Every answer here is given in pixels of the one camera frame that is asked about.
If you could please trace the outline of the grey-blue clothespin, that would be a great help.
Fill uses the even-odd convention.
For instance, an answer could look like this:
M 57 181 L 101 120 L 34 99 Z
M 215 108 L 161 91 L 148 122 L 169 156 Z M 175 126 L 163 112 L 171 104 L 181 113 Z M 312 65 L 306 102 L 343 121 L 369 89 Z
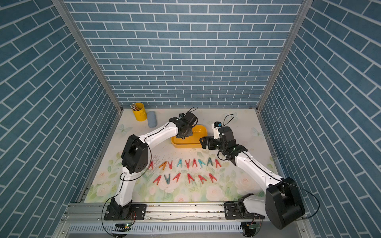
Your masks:
M 164 175 L 164 178 L 165 178 L 166 184 L 170 184 L 170 181 L 171 181 L 171 174 Z

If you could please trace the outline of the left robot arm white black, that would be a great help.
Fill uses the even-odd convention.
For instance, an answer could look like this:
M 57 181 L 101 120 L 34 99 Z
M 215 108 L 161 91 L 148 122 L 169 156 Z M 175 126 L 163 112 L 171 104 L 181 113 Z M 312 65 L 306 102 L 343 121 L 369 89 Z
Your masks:
M 192 135 L 192 128 L 197 124 L 198 118 L 188 111 L 170 118 L 165 125 L 144 135 L 129 136 L 123 149 L 122 173 L 120 185 L 115 196 L 109 199 L 104 220 L 133 219 L 135 213 L 131 208 L 133 190 L 138 180 L 149 169 L 152 162 L 152 148 L 172 137 L 184 139 Z

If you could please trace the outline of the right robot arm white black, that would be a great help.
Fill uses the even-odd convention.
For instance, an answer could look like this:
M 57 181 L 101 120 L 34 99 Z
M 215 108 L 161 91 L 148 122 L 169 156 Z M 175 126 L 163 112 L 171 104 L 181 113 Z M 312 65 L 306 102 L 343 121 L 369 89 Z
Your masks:
M 202 148 L 218 150 L 227 161 L 254 179 L 265 192 L 263 198 L 248 193 L 236 202 L 225 202 L 227 220 L 268 218 L 281 230 L 305 214 L 298 186 L 292 178 L 282 178 L 257 161 L 246 147 L 236 143 L 230 127 L 216 122 L 212 128 L 213 136 L 200 139 Z

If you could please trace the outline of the red clothespin second row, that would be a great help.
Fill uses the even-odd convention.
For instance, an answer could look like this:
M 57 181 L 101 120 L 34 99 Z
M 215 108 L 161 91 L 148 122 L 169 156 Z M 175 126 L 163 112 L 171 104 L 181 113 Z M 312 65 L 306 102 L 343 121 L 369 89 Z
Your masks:
M 162 176 L 159 175 L 159 176 L 153 181 L 153 183 L 155 183 L 156 185 L 159 185 L 161 178 L 162 178 Z

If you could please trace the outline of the red clothespin box edge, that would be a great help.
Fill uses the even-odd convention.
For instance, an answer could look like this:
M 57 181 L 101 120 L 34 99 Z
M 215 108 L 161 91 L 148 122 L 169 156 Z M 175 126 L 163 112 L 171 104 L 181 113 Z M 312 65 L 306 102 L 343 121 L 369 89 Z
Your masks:
M 200 179 L 201 184 L 204 184 L 204 182 L 207 181 L 207 179 L 204 178 L 202 175 L 198 175 L 198 178 Z

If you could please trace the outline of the grey-green clothespin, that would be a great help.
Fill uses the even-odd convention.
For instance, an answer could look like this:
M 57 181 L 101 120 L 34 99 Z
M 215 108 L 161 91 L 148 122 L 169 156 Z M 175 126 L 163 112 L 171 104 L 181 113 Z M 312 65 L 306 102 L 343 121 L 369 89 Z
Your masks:
M 213 161 L 210 157 L 208 158 L 207 166 L 213 166 Z

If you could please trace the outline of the yellow plastic storage box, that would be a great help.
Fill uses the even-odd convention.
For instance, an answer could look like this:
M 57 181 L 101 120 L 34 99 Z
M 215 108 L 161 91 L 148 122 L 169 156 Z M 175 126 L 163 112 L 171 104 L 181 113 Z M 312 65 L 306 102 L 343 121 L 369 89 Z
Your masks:
M 185 139 L 176 138 L 175 136 L 171 138 L 171 143 L 175 148 L 185 149 L 185 148 L 201 148 L 200 139 L 207 136 L 207 129 L 205 126 L 197 125 L 192 128 L 192 135 L 186 137 Z

